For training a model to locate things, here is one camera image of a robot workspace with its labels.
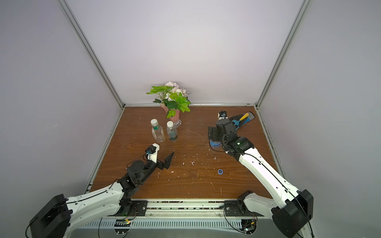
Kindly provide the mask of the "green label clear bottle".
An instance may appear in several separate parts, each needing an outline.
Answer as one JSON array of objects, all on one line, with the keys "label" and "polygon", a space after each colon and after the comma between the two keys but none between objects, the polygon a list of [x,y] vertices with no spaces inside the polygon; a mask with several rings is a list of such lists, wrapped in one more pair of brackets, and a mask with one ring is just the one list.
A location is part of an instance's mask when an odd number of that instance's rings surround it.
[{"label": "green label clear bottle", "polygon": [[156,143],[160,144],[165,141],[165,134],[162,126],[158,124],[157,126],[152,126],[152,135],[156,141]]}]

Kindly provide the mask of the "white bottle cap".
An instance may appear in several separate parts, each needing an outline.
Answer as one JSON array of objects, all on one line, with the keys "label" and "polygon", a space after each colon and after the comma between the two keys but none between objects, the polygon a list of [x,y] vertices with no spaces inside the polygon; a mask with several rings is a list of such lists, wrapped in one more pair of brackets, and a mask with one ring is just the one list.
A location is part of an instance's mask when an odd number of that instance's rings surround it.
[{"label": "white bottle cap", "polygon": [[167,122],[167,127],[172,128],[174,126],[174,123],[172,121]]},{"label": "white bottle cap", "polygon": [[150,123],[151,123],[151,125],[152,126],[157,126],[158,125],[158,120],[157,119],[152,119],[151,121],[150,121]]}]

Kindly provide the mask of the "teal print clear bottle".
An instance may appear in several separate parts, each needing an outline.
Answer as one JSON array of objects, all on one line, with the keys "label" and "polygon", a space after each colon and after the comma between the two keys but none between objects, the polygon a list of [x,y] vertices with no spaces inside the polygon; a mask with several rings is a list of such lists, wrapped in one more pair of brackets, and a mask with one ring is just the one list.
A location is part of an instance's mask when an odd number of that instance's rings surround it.
[{"label": "teal print clear bottle", "polygon": [[175,124],[172,128],[167,127],[167,134],[168,134],[168,138],[172,141],[175,141],[178,139],[178,133],[177,133],[177,128]]}]

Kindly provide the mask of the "blue label water bottle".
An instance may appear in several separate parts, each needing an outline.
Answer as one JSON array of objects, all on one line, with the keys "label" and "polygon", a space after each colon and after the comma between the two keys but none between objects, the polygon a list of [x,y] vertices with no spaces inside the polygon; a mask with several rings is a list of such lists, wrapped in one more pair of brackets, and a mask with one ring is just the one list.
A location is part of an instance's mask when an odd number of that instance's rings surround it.
[{"label": "blue label water bottle", "polygon": [[210,140],[209,145],[211,148],[219,148],[219,147],[221,147],[222,143],[220,141]]}]

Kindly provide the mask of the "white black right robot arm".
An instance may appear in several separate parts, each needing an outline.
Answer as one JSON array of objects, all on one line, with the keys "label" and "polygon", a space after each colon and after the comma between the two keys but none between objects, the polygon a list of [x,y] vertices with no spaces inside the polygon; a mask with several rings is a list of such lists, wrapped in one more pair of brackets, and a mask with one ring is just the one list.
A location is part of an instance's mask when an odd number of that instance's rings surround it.
[{"label": "white black right robot arm", "polygon": [[216,122],[208,128],[208,139],[219,141],[226,154],[246,167],[265,187],[271,198],[255,193],[243,197],[245,208],[271,219],[288,238],[292,238],[313,217],[314,197],[308,190],[299,190],[281,176],[259,153],[247,138],[238,136],[229,119]]}]

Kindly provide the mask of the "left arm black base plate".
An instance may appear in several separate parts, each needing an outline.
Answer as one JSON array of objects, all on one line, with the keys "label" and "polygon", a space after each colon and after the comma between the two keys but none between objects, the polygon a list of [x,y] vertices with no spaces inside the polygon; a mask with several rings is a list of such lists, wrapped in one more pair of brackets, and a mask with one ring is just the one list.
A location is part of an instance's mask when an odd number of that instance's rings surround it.
[{"label": "left arm black base plate", "polygon": [[114,216],[145,216],[147,211],[147,200],[131,200],[122,205]]}]

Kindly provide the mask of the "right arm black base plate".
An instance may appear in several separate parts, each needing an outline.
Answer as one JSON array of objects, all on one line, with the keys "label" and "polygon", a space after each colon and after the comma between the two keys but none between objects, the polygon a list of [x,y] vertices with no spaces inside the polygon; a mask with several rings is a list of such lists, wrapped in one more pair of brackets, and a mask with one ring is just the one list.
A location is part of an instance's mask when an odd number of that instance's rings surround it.
[{"label": "right arm black base plate", "polygon": [[224,210],[227,217],[252,217],[260,216],[262,214],[256,212],[250,212],[242,202],[238,200],[225,200],[223,205],[219,206],[220,209]]}]

